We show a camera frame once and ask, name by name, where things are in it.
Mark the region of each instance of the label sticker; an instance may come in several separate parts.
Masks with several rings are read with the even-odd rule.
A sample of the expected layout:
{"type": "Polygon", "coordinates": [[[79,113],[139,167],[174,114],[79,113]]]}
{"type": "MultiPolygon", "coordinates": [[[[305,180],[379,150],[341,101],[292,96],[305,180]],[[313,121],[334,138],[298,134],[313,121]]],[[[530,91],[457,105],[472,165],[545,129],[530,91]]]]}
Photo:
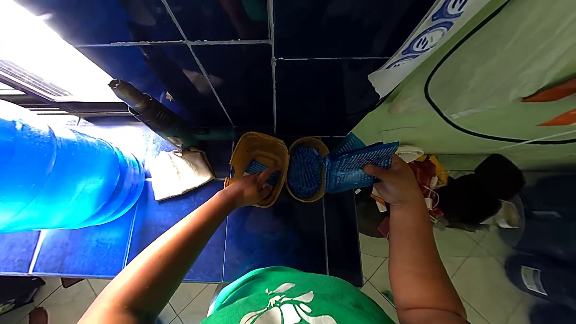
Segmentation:
{"type": "Polygon", "coordinates": [[[524,282],[524,285],[526,285],[526,288],[531,291],[548,296],[548,293],[544,290],[542,281],[540,280],[541,273],[542,271],[538,269],[530,268],[529,266],[522,266],[522,281],[524,282]]]}

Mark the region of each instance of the rag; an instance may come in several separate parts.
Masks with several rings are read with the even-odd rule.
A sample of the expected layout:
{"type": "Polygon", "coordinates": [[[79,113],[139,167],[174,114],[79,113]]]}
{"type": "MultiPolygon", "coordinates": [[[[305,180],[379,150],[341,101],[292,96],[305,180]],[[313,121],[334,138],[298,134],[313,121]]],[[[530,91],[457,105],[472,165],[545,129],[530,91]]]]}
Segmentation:
{"type": "Polygon", "coordinates": [[[216,178],[206,154],[195,148],[160,152],[150,175],[157,201],[182,195],[216,178]]]}

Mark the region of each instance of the blue plastic container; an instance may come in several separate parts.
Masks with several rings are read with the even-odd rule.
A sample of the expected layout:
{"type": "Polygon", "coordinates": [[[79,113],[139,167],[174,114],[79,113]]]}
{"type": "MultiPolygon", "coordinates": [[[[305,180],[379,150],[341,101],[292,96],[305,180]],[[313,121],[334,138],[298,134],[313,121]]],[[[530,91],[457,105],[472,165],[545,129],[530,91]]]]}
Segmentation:
{"type": "Polygon", "coordinates": [[[136,202],[144,172],[132,154],[0,100],[0,232],[112,221],[136,202]]]}

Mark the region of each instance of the person's right hand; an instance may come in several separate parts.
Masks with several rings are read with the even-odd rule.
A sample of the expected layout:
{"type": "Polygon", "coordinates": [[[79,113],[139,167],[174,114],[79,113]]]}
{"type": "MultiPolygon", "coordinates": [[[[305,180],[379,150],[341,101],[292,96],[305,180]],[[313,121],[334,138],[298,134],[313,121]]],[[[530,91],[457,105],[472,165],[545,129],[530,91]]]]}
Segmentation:
{"type": "Polygon", "coordinates": [[[382,180],[375,183],[374,188],[391,206],[416,205],[424,202],[412,169],[398,155],[392,156],[392,165],[389,169],[369,164],[364,167],[364,172],[382,180]]]}
{"type": "Polygon", "coordinates": [[[235,207],[254,205],[272,192],[272,186],[266,184],[266,180],[274,171],[274,168],[267,168],[256,174],[245,175],[222,191],[229,197],[235,207]]]}

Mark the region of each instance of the blue printed paper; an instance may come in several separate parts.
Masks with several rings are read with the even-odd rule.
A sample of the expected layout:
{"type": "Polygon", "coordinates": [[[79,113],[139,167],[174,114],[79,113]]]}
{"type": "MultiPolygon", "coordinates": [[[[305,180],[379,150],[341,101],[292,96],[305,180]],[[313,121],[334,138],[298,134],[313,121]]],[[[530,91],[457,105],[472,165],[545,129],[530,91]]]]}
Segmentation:
{"type": "Polygon", "coordinates": [[[315,148],[296,146],[290,154],[286,181],[290,191],[300,199],[307,199],[320,191],[324,159],[315,148]]]}
{"type": "MultiPolygon", "coordinates": [[[[246,170],[244,171],[244,175],[256,174],[258,172],[262,172],[262,171],[266,170],[267,168],[268,167],[266,165],[256,161],[255,159],[252,159],[250,161],[250,163],[248,164],[248,166],[246,167],[246,170]]],[[[266,180],[266,183],[273,186],[274,183],[276,183],[276,181],[278,181],[279,176],[280,176],[280,170],[276,170],[276,171],[272,172],[272,174],[266,180]]]]}
{"type": "Polygon", "coordinates": [[[346,135],[346,137],[344,137],[344,139],[338,143],[338,146],[336,146],[331,152],[330,154],[334,154],[334,155],[341,155],[344,153],[348,153],[357,149],[361,149],[361,148],[365,148],[366,144],[364,144],[364,142],[362,142],[362,140],[360,140],[356,135],[354,135],[353,133],[350,133],[348,135],[346,135]]]}
{"type": "Polygon", "coordinates": [[[327,193],[339,193],[348,189],[370,186],[379,180],[364,172],[363,167],[374,164],[389,168],[399,142],[376,143],[345,154],[329,154],[325,159],[327,193]]]}

